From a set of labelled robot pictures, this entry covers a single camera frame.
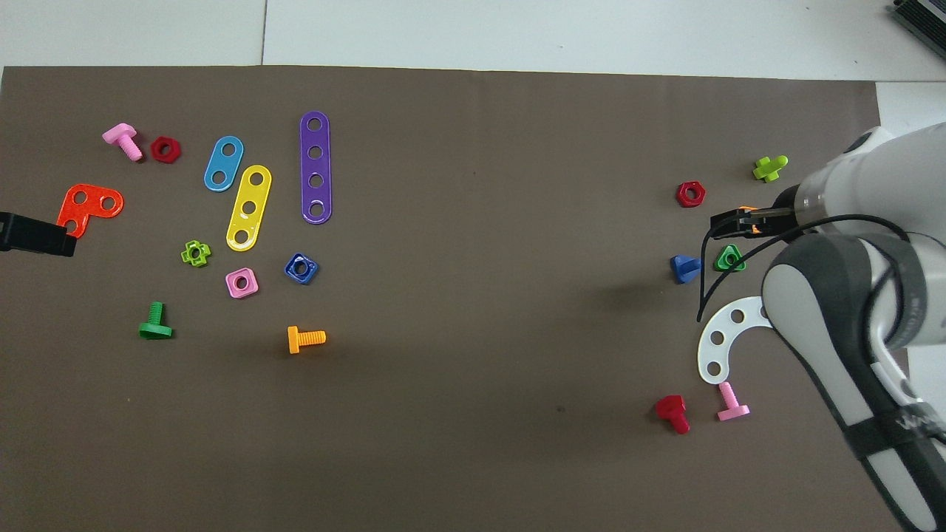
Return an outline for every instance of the red hexagonal nut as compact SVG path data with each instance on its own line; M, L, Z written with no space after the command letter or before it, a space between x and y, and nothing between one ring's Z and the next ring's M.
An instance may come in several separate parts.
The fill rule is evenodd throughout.
M151 143L151 158L171 164L181 156L181 143L169 136L159 136Z
M703 199L707 197L707 190L700 185L699 181L688 181L686 183L681 183L680 187L676 190L676 200L680 202L680 206L684 207L696 207L703 203Z

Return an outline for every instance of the black vent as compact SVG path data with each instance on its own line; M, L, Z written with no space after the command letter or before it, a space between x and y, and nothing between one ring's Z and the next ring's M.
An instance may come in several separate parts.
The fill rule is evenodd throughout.
M926 1L936 6L940 13L929 10L919 0L905 0L894 9L894 18L946 58L946 22L941 18L946 14L946 0Z

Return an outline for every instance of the purple plastic strip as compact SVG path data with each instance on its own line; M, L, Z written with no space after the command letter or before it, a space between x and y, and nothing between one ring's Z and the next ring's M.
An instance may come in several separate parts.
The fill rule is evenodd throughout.
M302 217L306 222L325 223L332 216L331 154L328 117L318 111L306 113L299 122Z

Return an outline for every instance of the white table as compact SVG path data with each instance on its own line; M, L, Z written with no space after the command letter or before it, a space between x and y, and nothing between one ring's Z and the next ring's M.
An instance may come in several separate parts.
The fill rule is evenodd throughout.
M902 134L946 121L946 60L895 23L890 5L5 0L0 67L320 64L875 80L881 123ZM946 412L946 389L937 386L946 356L911 355L910 369L927 400Z

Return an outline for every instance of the green triangular nut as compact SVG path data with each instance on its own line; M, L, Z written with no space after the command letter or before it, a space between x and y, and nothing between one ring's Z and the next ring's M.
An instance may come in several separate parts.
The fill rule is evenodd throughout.
M739 252L739 248L735 244L730 244L722 249L719 252L719 257L716 258L716 262L713 263L712 267L717 272L725 272L729 269L729 266L735 264L737 260L743 257L743 254ZM745 263L736 266L736 271L741 272L745 269Z

